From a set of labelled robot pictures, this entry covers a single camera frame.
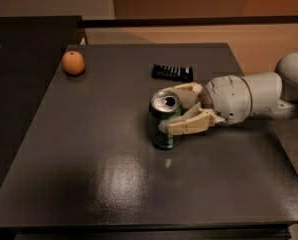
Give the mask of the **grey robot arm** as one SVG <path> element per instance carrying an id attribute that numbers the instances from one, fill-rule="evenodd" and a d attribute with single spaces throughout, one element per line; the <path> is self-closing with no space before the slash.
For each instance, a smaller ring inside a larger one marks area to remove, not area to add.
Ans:
<path id="1" fill-rule="evenodd" d="M 222 76 L 206 85 L 170 87 L 186 109 L 158 129 L 170 135 L 204 132 L 216 125 L 239 124 L 249 117 L 284 120 L 298 117 L 298 53 L 282 57 L 273 72 Z"/>

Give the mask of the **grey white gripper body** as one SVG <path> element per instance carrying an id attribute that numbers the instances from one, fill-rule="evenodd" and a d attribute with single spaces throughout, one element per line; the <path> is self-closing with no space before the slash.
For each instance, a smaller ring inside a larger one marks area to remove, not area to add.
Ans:
<path id="1" fill-rule="evenodd" d="M 201 93 L 203 108 L 213 109 L 224 125 L 243 122 L 251 112 L 251 94 L 246 82 L 229 75 L 210 80 Z"/>

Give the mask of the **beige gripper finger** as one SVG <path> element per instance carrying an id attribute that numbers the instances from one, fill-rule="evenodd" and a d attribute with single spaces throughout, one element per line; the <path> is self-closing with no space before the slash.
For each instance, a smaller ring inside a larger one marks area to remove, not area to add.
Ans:
<path id="1" fill-rule="evenodd" d="M 182 113 L 200 113 L 202 89 L 203 87 L 196 82 L 164 88 L 158 92 L 158 110 L 165 113 L 177 109 Z"/>
<path id="2" fill-rule="evenodd" d="M 200 113 L 185 112 L 182 116 L 162 120 L 158 129 L 168 135 L 190 135 L 207 131 L 225 121 L 226 119 L 217 115 L 213 109 L 202 108 Z"/>

